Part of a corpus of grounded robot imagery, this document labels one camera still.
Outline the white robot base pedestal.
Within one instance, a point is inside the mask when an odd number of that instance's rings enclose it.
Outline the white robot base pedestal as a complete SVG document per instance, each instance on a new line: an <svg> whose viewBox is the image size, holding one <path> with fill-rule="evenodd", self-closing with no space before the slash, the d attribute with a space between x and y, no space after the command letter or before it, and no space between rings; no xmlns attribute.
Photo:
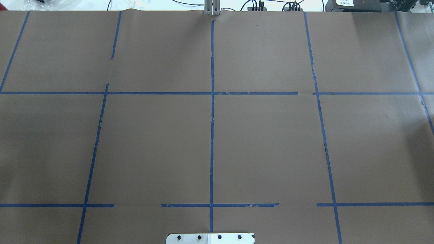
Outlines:
<svg viewBox="0 0 434 244"><path fill-rule="evenodd" d="M254 244L253 233L173 233L166 244Z"/></svg>

